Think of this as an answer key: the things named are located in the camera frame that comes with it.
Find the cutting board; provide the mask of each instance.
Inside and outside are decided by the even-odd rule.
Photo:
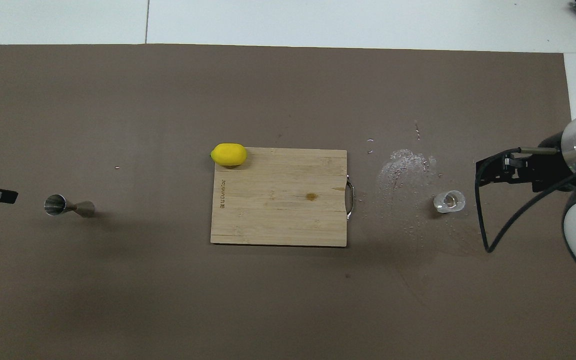
[[[346,246],[345,150],[247,147],[215,164],[210,242]]]

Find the bamboo cutting board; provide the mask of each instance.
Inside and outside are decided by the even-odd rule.
[[[214,244],[346,246],[345,150],[247,147],[215,164]]]

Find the black cable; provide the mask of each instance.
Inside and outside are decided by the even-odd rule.
[[[519,219],[520,216],[522,216],[526,212],[526,210],[530,209],[530,207],[535,205],[535,203],[537,203],[539,200],[542,200],[543,198],[545,198],[549,194],[557,191],[558,189],[561,189],[562,187],[564,187],[567,184],[570,184],[570,183],[576,181],[576,173],[573,173],[572,175],[569,175],[566,178],[563,178],[559,182],[556,182],[555,184],[551,185],[551,187],[548,187],[544,191],[538,193],[535,197],[531,198],[530,201],[524,203],[524,205],[522,207],[520,207],[519,210],[517,210],[514,214],[512,214],[512,216],[508,219],[508,221],[505,222],[505,224],[503,225],[501,230],[499,230],[499,233],[496,235],[496,237],[494,237],[492,244],[490,244],[490,246],[489,246],[488,239],[486,236],[486,229],[484,227],[483,215],[482,215],[482,203],[480,202],[480,186],[479,186],[480,185],[480,178],[482,177],[483,170],[489,164],[491,164],[494,160],[496,160],[496,157],[501,158],[504,155],[508,155],[509,151],[512,153],[520,153],[521,148],[506,150],[506,151],[498,153],[497,155],[489,157],[488,159],[491,161],[490,162],[485,161],[482,164],[482,166],[479,168],[479,171],[477,171],[477,173],[475,175],[475,202],[477,203],[477,216],[479,219],[479,229],[481,231],[481,238],[483,240],[484,248],[486,249],[487,253],[492,253],[495,250],[497,244],[499,244],[502,237],[506,234],[506,231],[508,231],[508,229],[515,223],[515,221],[517,219]]]
[[[484,226],[484,216],[482,214],[482,201],[480,200],[480,182],[482,182],[482,175],[484,171],[486,171],[486,168],[493,162],[500,160],[503,157],[506,157],[507,155],[510,155],[512,153],[519,153],[519,152],[521,152],[521,148],[517,147],[517,148],[509,148],[508,150],[499,152],[496,155],[492,155],[481,164],[481,166],[477,170],[477,173],[475,174],[475,203],[477,204],[477,217],[479,219],[479,230],[481,232],[481,239],[484,242],[484,248],[488,253],[492,253],[497,244],[493,243],[493,246],[489,247],[488,237],[486,236],[486,227]]]

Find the brown mat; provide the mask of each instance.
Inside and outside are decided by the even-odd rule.
[[[566,194],[472,189],[568,121],[561,54],[0,45],[0,359],[576,359]],[[220,142],[348,150],[348,247],[210,244]]]

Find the white floor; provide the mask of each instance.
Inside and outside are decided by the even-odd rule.
[[[564,53],[576,117],[569,0],[0,0],[0,44],[143,43]]]

